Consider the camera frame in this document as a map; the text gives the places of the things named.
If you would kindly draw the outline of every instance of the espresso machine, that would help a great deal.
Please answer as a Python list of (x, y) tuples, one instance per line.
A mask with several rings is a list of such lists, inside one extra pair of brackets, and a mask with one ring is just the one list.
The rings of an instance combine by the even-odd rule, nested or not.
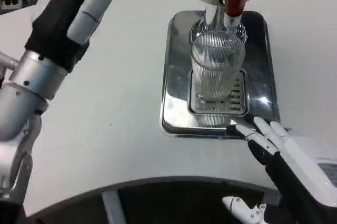
[[(163, 131), (182, 138), (238, 139), (226, 127), (245, 124), (247, 114), (280, 121), (263, 16), (244, 11), (228, 18), (228, 0), (201, 1), (206, 3), (205, 11), (179, 12), (169, 23), (160, 117)], [(200, 35), (228, 30), (232, 24), (235, 36), (244, 44), (245, 58), (226, 100), (204, 100), (194, 83), (192, 46)]]

